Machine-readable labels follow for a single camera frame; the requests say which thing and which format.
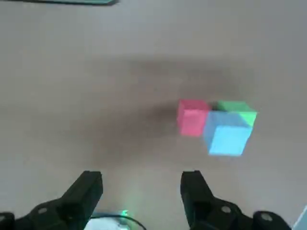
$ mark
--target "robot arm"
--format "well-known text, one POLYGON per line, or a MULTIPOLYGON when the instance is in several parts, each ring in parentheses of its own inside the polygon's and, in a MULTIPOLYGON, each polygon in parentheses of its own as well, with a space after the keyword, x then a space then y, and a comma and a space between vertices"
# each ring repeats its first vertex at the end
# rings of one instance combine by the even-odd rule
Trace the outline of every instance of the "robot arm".
MULTIPOLYGON (((249 218, 237 205, 214 197, 199 171, 183 172, 180 190, 190 230, 290 230, 272 212, 258 211, 249 218)), ((26 216, 0 213, 0 230, 83 230, 102 193, 101 173, 84 171, 61 198, 26 216)))

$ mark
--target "toy block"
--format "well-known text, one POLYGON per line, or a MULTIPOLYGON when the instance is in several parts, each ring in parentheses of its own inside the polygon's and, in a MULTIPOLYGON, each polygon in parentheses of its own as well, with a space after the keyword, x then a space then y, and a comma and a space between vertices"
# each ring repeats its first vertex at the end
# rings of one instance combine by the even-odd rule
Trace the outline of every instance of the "toy block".
POLYGON ((210 106, 202 100, 180 100, 177 124, 181 135, 200 137, 210 106))
POLYGON ((204 128, 209 155, 240 156, 252 127, 237 113, 210 111, 204 128))
POLYGON ((299 216, 292 230, 306 230, 306 229, 307 229, 307 206, 305 207, 303 213, 299 216))
POLYGON ((218 101, 216 103, 217 110, 238 113, 248 125, 254 126, 257 111, 250 108, 248 104, 240 101, 218 101))

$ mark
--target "blue cube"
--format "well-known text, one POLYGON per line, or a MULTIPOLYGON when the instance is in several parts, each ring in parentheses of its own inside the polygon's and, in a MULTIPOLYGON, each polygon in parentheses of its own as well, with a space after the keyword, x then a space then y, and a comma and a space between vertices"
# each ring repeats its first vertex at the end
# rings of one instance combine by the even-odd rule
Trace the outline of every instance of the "blue cube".
POLYGON ((210 111, 203 133, 209 155, 242 155, 252 129, 237 113, 210 111))

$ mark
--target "green light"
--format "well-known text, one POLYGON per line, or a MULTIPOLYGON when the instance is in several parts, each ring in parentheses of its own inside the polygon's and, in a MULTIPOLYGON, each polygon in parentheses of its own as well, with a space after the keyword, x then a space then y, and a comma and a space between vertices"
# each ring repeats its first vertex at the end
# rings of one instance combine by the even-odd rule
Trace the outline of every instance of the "green light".
POLYGON ((121 215, 127 217, 128 216, 128 210, 123 210, 121 212, 121 215))

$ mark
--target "green cube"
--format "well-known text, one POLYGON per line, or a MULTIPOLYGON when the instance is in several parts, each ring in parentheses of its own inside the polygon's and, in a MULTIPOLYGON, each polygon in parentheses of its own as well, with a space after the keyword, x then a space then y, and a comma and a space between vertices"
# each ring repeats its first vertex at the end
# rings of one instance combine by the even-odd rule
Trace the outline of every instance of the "green cube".
POLYGON ((251 127, 254 126, 257 111, 252 109, 245 102, 240 101, 218 101, 216 104, 217 110, 238 113, 245 122, 251 127))

